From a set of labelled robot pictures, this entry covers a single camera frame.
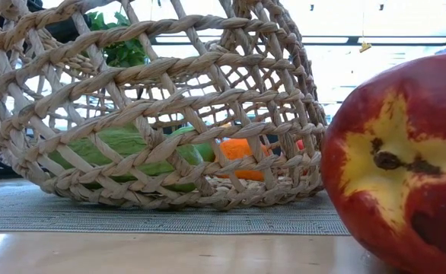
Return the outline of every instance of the cucumber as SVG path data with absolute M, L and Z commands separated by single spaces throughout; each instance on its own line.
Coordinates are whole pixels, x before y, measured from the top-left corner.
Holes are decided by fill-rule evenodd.
M 176 135 L 176 134 L 186 133 L 186 132 L 190 132 L 191 130 L 194 130 L 194 128 L 192 126 L 185 126 L 185 127 L 182 127 L 180 129 L 176 130 L 175 132 L 172 132 L 172 134 Z M 202 144 L 195 144 L 194 146 L 196 147 L 198 152 L 201 154 L 201 157 L 204 161 L 207 161 L 210 163 L 215 161 L 215 152 L 213 151 L 213 148 L 211 147 L 209 142 L 202 143 Z
M 139 153 L 147 147 L 147 143 L 142 139 L 139 132 L 134 126 L 113 127 L 105 129 L 99 132 L 98 136 L 101 140 L 103 140 L 103 142 L 109 145 L 122 157 L 127 157 L 129 155 Z M 68 144 L 68 147 L 70 147 L 73 152 L 83 158 L 86 162 L 94 166 L 110 164 L 112 162 L 109 158 L 105 157 L 88 138 L 82 138 L 70 142 Z M 176 148 L 176 150 L 191 165 L 198 165 L 203 162 L 201 155 L 194 145 L 181 145 L 180 147 Z M 73 168 L 73 166 L 69 162 L 67 162 L 57 151 L 49 153 L 48 157 L 56 163 L 60 164 L 65 169 Z M 171 173 L 174 171 L 172 165 L 170 165 L 166 160 L 159 161 L 157 163 L 142 164 L 136 168 L 142 171 L 144 174 L 153 177 L 160 174 Z M 130 173 L 124 174 L 122 176 L 113 176 L 111 178 L 119 183 L 136 180 L 136 178 Z M 86 186 L 89 186 L 89 188 L 93 189 L 100 187 L 98 183 L 91 183 Z M 169 190 L 180 192 L 190 192 L 196 188 L 193 183 L 164 187 Z

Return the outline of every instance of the green vegetable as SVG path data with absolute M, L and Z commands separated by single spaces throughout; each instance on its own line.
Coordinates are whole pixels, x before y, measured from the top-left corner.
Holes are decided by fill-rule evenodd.
M 191 130 L 194 130 L 194 128 L 192 126 L 184 126 L 180 129 L 176 130 L 175 132 L 172 132 L 172 134 L 186 133 L 186 132 L 190 132 Z M 201 154 L 201 157 L 204 161 L 207 161 L 207 162 L 215 161 L 215 152 L 213 151 L 213 148 L 211 147 L 209 142 L 202 143 L 202 144 L 195 144 L 194 146 L 196 146 L 196 149 Z
M 91 30 L 108 30 L 113 27 L 128 27 L 130 21 L 121 13 L 115 12 L 116 23 L 104 23 L 103 13 L 87 13 L 91 19 Z M 103 49 L 107 64 L 114 67 L 128 68 L 147 63 L 147 55 L 137 38 L 128 41 L 112 43 Z
M 146 142 L 141 138 L 136 128 L 132 125 L 105 129 L 98 133 L 98 137 L 122 157 L 139 153 L 147 147 Z M 70 149 L 82 157 L 86 162 L 94 166 L 110 164 L 112 162 L 109 158 L 105 157 L 88 138 L 82 138 L 70 142 L 68 147 L 70 147 Z M 194 145 L 181 145 L 180 147 L 176 148 L 176 150 L 184 159 L 186 159 L 189 164 L 198 165 L 202 163 L 202 157 Z M 65 169 L 73 168 L 73 166 L 57 151 L 51 152 L 49 154 L 49 158 L 60 164 Z M 141 166 L 138 166 L 137 169 L 148 176 L 157 176 L 174 171 L 172 165 L 170 165 L 166 160 L 159 161 L 157 163 L 142 164 Z M 136 178 L 130 173 L 122 176 L 114 176 L 112 179 L 119 183 L 136 180 Z M 100 186 L 97 183 L 92 183 L 87 185 L 87 187 L 96 189 Z M 164 187 L 169 190 L 182 192 L 190 192 L 196 188 L 193 183 Z

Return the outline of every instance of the yellow skin patch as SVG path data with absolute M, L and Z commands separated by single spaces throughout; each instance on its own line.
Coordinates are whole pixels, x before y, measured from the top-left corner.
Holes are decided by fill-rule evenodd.
M 345 196 L 367 191 L 381 206 L 379 211 L 384 220 L 400 230 L 406 224 L 404 207 L 409 193 L 425 184 L 446 183 L 446 140 L 427 135 L 421 135 L 420 140 L 409 139 L 407 133 L 415 129 L 408 123 L 406 100 L 394 91 L 387 94 L 379 117 L 365 124 L 365 132 L 346 135 L 343 150 L 347 161 L 340 187 L 344 187 Z M 431 165 L 440 167 L 443 174 L 434 177 L 415 174 L 405 167 L 395 170 L 377 167 L 371 153 L 371 142 L 376 138 L 384 143 L 382 151 L 396 155 L 402 162 L 412 163 L 421 155 Z

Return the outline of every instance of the red fruit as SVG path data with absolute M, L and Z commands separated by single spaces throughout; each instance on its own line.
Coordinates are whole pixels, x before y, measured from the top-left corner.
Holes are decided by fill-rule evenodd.
M 321 171 L 360 244 L 407 272 L 446 273 L 446 54 L 356 88 L 327 129 Z
M 299 150 L 303 150 L 304 149 L 304 144 L 302 143 L 302 140 L 298 140 L 296 142 L 296 145 L 298 145 Z M 303 175 L 307 175 L 307 170 L 305 170 L 302 174 Z

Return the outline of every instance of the dark object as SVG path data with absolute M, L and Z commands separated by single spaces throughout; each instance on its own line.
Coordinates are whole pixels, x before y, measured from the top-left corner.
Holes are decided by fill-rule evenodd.
M 140 100 L 140 98 L 142 98 L 143 94 L 144 94 L 144 88 L 139 88 L 137 90 L 137 100 Z
M 182 127 L 183 127 L 183 125 L 177 125 L 176 126 L 176 130 L 178 130 L 178 129 L 182 128 Z M 171 134 L 173 132 L 172 131 L 172 126 L 166 126 L 166 127 L 162 128 L 162 132 L 164 134 L 166 134 L 166 135 Z
M 27 0 L 27 7 L 30 12 L 45 10 L 45 8 L 42 8 L 42 6 L 43 6 L 42 0 Z M 86 14 L 83 14 L 83 18 L 88 27 L 91 27 L 90 18 Z M 5 19 L 3 17 L 0 17 L 0 27 L 3 27 L 4 22 Z M 76 29 L 76 26 L 72 18 L 69 18 L 68 20 L 65 21 L 47 25 L 46 29 L 60 43 L 67 43 L 69 41 L 74 41 L 79 36 L 78 30 Z
M 192 46 L 190 41 L 182 41 L 182 39 L 179 39 L 179 37 L 186 37 L 184 35 L 159 35 L 158 37 L 170 37 L 172 41 L 163 41 L 160 40 L 157 41 L 155 37 L 151 38 L 151 44 L 152 46 Z M 428 42 L 428 41 L 421 41 L 422 38 L 445 38 L 444 42 Z M 200 39 L 205 40 L 216 40 L 219 39 L 219 36 L 216 35 L 200 35 Z M 361 46 L 362 42 L 359 40 L 362 38 L 361 35 L 355 36 L 355 35 L 303 35 L 302 36 L 302 44 L 303 46 Z M 328 39 L 333 38 L 338 40 L 344 39 L 345 41 L 336 41 L 336 42 L 330 42 L 327 40 L 319 41 L 319 39 Z M 444 35 L 429 35 L 429 36 L 367 36 L 367 38 L 373 38 L 374 40 L 377 40 L 377 42 L 374 43 L 374 46 L 446 46 L 446 34 Z M 387 40 L 389 38 L 393 38 L 392 42 L 388 42 Z M 417 42 L 410 42 L 410 39 L 418 40 Z
M 269 143 L 271 143 L 271 144 L 273 144 L 273 143 L 275 143 L 275 142 L 277 142 L 279 140 L 279 137 L 277 137 L 277 135 L 266 134 L 266 136 L 267 136 L 267 140 L 269 140 Z M 265 144 L 265 142 L 263 141 L 263 136 L 260 136 L 260 141 L 263 144 Z M 280 155 L 282 153 L 281 147 L 279 146 L 277 148 L 274 148 L 272 150 L 272 153 L 275 154 L 275 155 Z

